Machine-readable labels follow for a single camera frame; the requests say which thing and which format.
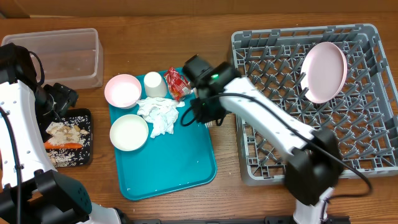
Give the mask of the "pink bowl with nuts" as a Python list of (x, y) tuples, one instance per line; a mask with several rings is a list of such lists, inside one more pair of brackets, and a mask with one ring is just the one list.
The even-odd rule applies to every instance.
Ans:
[(141, 99), (140, 81), (130, 74), (120, 74), (111, 78), (104, 89), (106, 101), (114, 107), (130, 109)]

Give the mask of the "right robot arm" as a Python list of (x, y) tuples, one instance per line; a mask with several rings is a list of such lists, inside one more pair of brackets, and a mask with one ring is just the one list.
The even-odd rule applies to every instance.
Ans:
[(183, 72), (195, 89), (195, 121), (221, 125), (234, 113), (264, 137), (285, 161), (284, 184), (296, 199), (294, 223), (328, 223), (326, 201), (343, 169), (338, 140), (329, 129), (316, 130), (280, 109), (230, 64), (213, 68), (195, 58)]

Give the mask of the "white bowl with rice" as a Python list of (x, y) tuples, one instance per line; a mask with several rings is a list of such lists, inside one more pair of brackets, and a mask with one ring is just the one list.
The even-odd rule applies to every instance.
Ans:
[(121, 151), (135, 151), (141, 148), (146, 143), (148, 135), (147, 122), (135, 114), (118, 118), (109, 132), (111, 143)]

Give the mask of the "orange carrot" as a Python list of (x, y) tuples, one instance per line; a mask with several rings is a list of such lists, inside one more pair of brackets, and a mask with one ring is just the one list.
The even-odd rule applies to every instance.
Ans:
[(48, 141), (44, 143), (44, 146), (46, 149), (80, 149), (83, 147), (79, 143), (65, 143), (65, 144), (55, 145)]

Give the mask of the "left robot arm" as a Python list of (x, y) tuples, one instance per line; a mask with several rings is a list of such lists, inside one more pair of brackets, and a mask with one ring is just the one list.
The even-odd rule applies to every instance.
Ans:
[(75, 106), (78, 94), (38, 77), (35, 53), (1, 46), (1, 218), (8, 223), (129, 223), (117, 208), (90, 200), (85, 187), (59, 173), (44, 143), (47, 127)]

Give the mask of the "white plastic fork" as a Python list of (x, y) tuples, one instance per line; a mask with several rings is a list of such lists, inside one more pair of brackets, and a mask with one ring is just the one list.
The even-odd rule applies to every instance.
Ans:
[(210, 122), (207, 122), (207, 123), (205, 123), (205, 126), (209, 129), (209, 128), (212, 128), (213, 127), (213, 122), (212, 121), (210, 121)]

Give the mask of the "white napkin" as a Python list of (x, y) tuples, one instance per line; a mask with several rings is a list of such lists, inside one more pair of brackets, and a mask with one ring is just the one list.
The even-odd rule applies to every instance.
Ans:
[(147, 97), (144, 100), (138, 100), (137, 104), (139, 105), (137, 115), (142, 116), (147, 123), (153, 125), (151, 138), (166, 133), (173, 134), (174, 123), (179, 116), (177, 108), (185, 106), (183, 101), (161, 97)]

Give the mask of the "red snack wrapper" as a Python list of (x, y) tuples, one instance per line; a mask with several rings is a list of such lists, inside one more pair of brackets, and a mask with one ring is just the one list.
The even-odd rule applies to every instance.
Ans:
[(167, 83), (169, 93), (174, 100), (181, 101), (192, 92), (190, 82), (175, 68), (170, 67), (164, 73), (164, 78)]

